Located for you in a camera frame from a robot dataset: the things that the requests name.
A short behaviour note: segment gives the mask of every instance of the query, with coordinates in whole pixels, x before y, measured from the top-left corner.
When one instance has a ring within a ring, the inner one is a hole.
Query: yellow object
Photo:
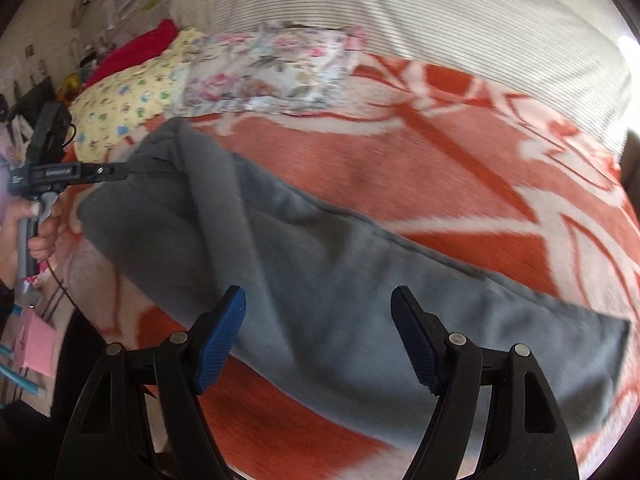
[[[82,87],[82,81],[80,76],[76,73],[71,73],[65,77],[62,82],[56,98],[58,101],[64,101],[66,106],[70,106],[73,100],[78,96],[78,92]]]
[[[171,101],[173,74],[197,52],[204,35],[183,30],[162,56],[113,74],[87,89],[70,108],[78,130],[80,162],[102,162],[107,152],[139,124],[161,114]]]

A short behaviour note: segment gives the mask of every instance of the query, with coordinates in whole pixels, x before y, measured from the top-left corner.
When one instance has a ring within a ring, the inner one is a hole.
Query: blue gripper pad
[[[406,286],[399,286],[391,295],[391,317],[418,382],[439,396],[449,379],[444,343],[449,335],[446,329],[437,317],[422,310]]]
[[[198,395],[214,384],[220,377],[222,367],[231,351],[233,343],[236,341],[240,326],[244,321],[246,313],[246,297],[244,290],[238,286],[232,286],[222,297],[218,306],[213,312],[203,314],[198,318],[194,327],[190,331],[197,331],[196,325],[201,319],[206,319],[208,330],[204,338],[194,341],[194,348],[197,352],[196,370],[193,378],[193,385]]]

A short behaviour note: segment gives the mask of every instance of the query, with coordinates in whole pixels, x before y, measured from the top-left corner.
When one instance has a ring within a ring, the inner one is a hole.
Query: red cloth
[[[178,29],[175,28],[174,22],[162,20],[158,28],[129,41],[109,54],[86,82],[84,88],[89,88],[116,72],[160,56],[177,36]]]

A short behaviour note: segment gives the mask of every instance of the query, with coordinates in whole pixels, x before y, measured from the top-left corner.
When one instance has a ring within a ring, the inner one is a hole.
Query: gray cloth
[[[572,437],[606,419],[627,321],[386,232],[181,118],[150,134],[129,167],[135,174],[81,205],[85,236],[187,327],[228,286],[242,286],[247,316],[234,355],[315,412],[391,444],[420,442],[436,399],[418,384],[390,315],[391,292],[408,285],[478,346],[529,345]],[[482,428],[479,418],[470,450]]]

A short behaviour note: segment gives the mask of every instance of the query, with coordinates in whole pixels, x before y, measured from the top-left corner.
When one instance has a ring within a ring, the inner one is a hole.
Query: floral pillow
[[[194,59],[204,34],[186,28],[162,53],[143,64],[116,72],[89,87],[71,105],[81,162],[102,162],[107,152],[139,124],[170,104],[175,70]]]
[[[171,112],[296,113],[338,104],[364,47],[359,28],[268,22],[256,32],[209,38],[178,69]]]

